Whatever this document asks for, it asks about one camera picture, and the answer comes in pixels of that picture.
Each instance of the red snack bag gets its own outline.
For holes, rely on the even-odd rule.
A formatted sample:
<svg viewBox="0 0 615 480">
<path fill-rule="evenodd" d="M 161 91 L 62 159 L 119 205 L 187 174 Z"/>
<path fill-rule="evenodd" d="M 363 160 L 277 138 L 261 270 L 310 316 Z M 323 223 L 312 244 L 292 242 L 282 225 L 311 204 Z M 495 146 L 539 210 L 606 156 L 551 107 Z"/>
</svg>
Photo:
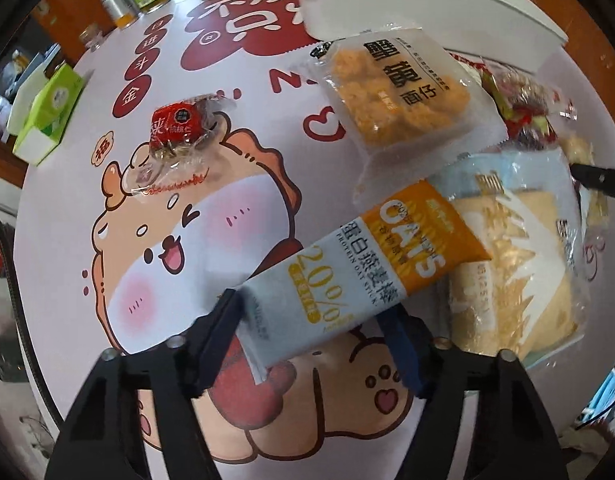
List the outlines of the red snack bag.
<svg viewBox="0 0 615 480">
<path fill-rule="evenodd" d="M 212 126 L 212 96 L 205 95 L 158 108 L 152 115 L 150 152 L 155 158 L 186 155 Z"/>
</svg>

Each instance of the red snack wrapper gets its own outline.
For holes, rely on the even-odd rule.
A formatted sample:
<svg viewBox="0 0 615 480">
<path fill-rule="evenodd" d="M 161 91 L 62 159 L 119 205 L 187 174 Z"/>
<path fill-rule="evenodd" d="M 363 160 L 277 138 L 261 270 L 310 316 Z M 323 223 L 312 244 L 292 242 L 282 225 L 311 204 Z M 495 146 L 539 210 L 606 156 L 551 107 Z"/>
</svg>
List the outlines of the red snack wrapper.
<svg viewBox="0 0 615 480">
<path fill-rule="evenodd" d="M 158 108 L 152 115 L 149 157 L 124 175 L 129 192 L 149 196 L 202 182 L 209 170 L 203 147 L 220 108 L 219 97 L 212 94 Z"/>
<path fill-rule="evenodd" d="M 214 96 L 203 95 L 158 108 L 152 115 L 152 156 L 181 156 L 194 147 L 212 127 L 214 101 Z"/>
</svg>

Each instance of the white box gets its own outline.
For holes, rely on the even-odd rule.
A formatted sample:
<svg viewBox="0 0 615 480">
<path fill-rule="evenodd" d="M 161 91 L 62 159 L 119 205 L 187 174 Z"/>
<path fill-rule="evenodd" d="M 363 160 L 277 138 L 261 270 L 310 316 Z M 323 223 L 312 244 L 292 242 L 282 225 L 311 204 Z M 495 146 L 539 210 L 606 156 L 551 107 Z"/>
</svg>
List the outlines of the white box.
<svg viewBox="0 0 615 480">
<path fill-rule="evenodd" d="M 422 27 L 443 47 L 530 73 L 567 35 L 529 0 L 300 0 L 305 28 L 331 41 L 390 24 Z"/>
</svg>

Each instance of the table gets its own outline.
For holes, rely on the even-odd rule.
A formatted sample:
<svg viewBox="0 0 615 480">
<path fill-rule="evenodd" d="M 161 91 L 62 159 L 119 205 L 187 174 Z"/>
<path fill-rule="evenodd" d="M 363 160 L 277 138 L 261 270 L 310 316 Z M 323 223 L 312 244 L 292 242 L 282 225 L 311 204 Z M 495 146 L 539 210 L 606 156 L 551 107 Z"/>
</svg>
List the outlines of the table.
<svg viewBox="0 0 615 480">
<path fill-rule="evenodd" d="M 262 262 L 356 216 L 362 163 L 305 75 L 314 41 L 298 0 L 175 0 L 79 62 L 89 81 L 62 144 L 30 168 L 15 241 L 31 341 L 63 416 L 110 344 L 135 352 L 180 332 Z M 615 166 L 615 127 L 567 54 L 543 75 L 577 103 L 577 128 L 595 141 L 599 163 Z M 217 91 L 233 106 L 217 126 L 225 171 L 212 192 L 190 186 L 149 202 L 124 192 L 126 168 L 145 159 L 152 111 Z M 595 298 L 587 336 L 532 370 L 557 428 L 615 360 L 615 203 L 611 213 L 611 243 L 586 247 Z M 222 375 L 195 406 L 226 480 L 391 479 L 423 408 L 372 323 L 277 366 L 259 386 L 233 344 Z M 475 400 L 465 404 L 451 478 L 462 478 Z M 151 398 L 141 401 L 152 474 L 165 478 Z"/>
</svg>

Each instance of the black tongs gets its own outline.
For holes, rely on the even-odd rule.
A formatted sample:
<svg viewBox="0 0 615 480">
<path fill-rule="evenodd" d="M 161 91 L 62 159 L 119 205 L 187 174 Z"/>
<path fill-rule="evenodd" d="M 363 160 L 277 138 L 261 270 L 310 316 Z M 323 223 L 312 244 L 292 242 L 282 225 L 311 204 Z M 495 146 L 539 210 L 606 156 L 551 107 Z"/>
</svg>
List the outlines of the black tongs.
<svg viewBox="0 0 615 480">
<path fill-rule="evenodd" d="M 586 164 L 570 164 L 570 172 L 575 180 L 588 189 L 596 189 L 615 198 L 615 169 L 598 168 Z"/>
</svg>

